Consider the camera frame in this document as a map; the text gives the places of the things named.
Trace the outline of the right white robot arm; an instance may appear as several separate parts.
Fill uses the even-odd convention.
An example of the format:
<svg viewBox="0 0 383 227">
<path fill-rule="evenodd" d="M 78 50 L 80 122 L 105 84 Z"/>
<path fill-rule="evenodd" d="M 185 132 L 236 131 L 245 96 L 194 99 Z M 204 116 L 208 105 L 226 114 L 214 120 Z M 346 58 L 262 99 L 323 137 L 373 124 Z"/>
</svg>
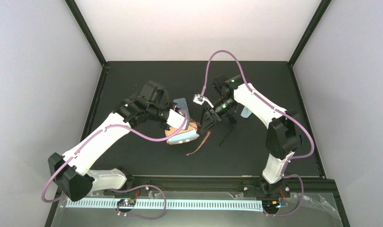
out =
<svg viewBox="0 0 383 227">
<path fill-rule="evenodd" d="M 295 123 L 283 116 L 273 102 L 264 97 L 258 98 L 259 92 L 249 91 L 241 75 L 227 78 L 225 75 L 217 76 L 213 87 L 221 96 L 213 104 L 206 104 L 201 118 L 199 131 L 205 133 L 222 121 L 223 118 L 232 118 L 235 107 L 243 105 L 258 117 L 267 129 L 266 148 L 269 151 L 266 167 L 262 175 L 266 180 L 261 183 L 261 194 L 266 198 L 273 198 L 279 192 L 278 181 L 284 175 L 284 167 L 295 150 L 301 145 L 302 138 L 297 134 Z"/>
</svg>

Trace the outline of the light blue cleaning cloth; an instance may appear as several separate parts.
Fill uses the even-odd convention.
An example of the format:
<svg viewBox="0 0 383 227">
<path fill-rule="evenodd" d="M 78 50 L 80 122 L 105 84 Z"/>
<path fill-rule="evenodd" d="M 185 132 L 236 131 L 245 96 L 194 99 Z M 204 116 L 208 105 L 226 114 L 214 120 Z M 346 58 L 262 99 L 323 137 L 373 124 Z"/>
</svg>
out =
<svg viewBox="0 0 383 227">
<path fill-rule="evenodd" d="M 181 141 L 184 142 L 186 140 L 195 140 L 198 137 L 199 135 L 195 131 L 189 131 L 187 133 L 177 134 L 174 137 L 170 138 L 168 141 L 170 143 L 179 143 Z"/>
</svg>

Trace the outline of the brown translucent sunglasses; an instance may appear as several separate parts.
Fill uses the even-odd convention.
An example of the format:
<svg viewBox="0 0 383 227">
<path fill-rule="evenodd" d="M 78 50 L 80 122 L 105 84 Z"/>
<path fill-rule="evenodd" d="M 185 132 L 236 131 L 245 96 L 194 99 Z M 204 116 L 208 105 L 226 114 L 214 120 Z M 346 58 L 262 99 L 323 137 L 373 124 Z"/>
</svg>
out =
<svg viewBox="0 0 383 227">
<path fill-rule="evenodd" d="M 201 123 L 199 123 L 197 121 L 194 121 L 194 120 L 192 120 L 191 122 L 196 124 L 195 129 L 200 129 L 201 128 Z M 190 156 L 190 155 L 196 153 L 204 145 L 204 143 L 207 141 L 207 139 L 209 138 L 210 134 L 211 134 L 211 130 L 207 130 L 206 131 L 206 135 L 203 138 L 203 140 L 201 141 L 201 143 L 199 144 L 199 146 L 193 152 L 187 153 L 186 156 Z"/>
</svg>

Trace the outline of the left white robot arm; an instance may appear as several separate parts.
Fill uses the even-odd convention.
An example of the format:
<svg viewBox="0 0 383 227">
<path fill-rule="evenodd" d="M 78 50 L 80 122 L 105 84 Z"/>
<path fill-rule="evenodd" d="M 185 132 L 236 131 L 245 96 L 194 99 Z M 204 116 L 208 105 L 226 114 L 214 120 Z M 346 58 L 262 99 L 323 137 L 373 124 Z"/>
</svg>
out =
<svg viewBox="0 0 383 227">
<path fill-rule="evenodd" d="M 154 81 L 147 82 L 139 93 L 122 100 L 107 118 L 85 139 L 62 155 L 53 153 L 48 158 L 51 178 L 45 184 L 41 199 L 45 203 L 60 198 L 47 199 L 46 191 L 51 183 L 71 201 L 79 201 L 90 192 L 121 189 L 127 181 L 126 174 L 118 168 L 92 170 L 93 164 L 119 139 L 133 133 L 152 142 L 166 141 L 188 125 L 188 113 L 167 100 L 161 104 L 166 89 Z M 148 120 L 160 122 L 165 130 L 175 131 L 163 138 L 152 138 L 135 130 Z"/>
</svg>

